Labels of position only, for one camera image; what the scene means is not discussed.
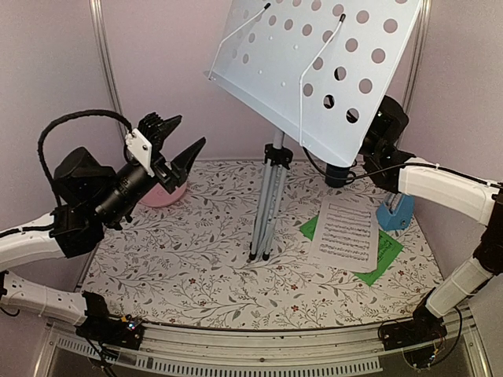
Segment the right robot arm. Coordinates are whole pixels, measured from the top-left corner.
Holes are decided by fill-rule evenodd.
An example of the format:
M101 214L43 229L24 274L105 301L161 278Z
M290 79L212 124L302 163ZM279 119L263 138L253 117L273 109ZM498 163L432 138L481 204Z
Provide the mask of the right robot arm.
M485 226L472 256L432 289L406 326L412 342L442 332L442 318L469 295L502 273L502 185L429 163L396 148L409 118L402 106L384 97L360 153L373 183L388 192L415 196L464 214Z

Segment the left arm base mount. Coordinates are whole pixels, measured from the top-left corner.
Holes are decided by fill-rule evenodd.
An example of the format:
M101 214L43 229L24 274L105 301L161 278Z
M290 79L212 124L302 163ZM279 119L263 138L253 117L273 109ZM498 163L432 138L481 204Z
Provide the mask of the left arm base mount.
M145 327L140 317L131 315L121 318L87 317L82 325L75 327L75 333L100 344L139 350Z

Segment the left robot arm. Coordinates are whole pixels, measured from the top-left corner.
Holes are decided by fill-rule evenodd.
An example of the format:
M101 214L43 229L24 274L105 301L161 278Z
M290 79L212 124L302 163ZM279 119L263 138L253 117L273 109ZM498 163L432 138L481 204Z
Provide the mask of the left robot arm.
M51 171L44 153L50 132L88 117L114 119L125 126L125 165L114 170L100 164L86 148L78 147ZM169 193L182 187L206 139L200 138L167 161L163 144L181 122L180 115L162 119L150 113L132 126L117 112L90 109L63 115L42 131L37 153L56 206L34 221L2 231L2 309L24 309L77 328L86 326L101 341L116 335L117 321L110 316L102 296L60 291L25 280L11 270L31 262L88 254L104 239L107 229L120 231L123 222L132 221L134 208L156 185Z

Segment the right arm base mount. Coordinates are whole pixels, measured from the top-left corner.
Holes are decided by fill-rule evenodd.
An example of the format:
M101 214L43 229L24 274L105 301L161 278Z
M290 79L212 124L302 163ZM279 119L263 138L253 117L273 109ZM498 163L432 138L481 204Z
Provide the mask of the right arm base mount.
M410 318L404 321L384 321L377 330L379 340L385 350L411 350L402 353L405 362L416 370L424 370L444 360L440 353L445 349L446 326L436 320L429 327L425 323Z

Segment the light blue music stand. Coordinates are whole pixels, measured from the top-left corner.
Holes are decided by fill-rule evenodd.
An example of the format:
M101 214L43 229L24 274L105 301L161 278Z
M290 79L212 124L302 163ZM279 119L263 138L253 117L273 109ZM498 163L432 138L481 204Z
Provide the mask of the light blue music stand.
M275 126L250 259L270 254L290 137L351 167L388 91L423 1L234 1L207 77Z

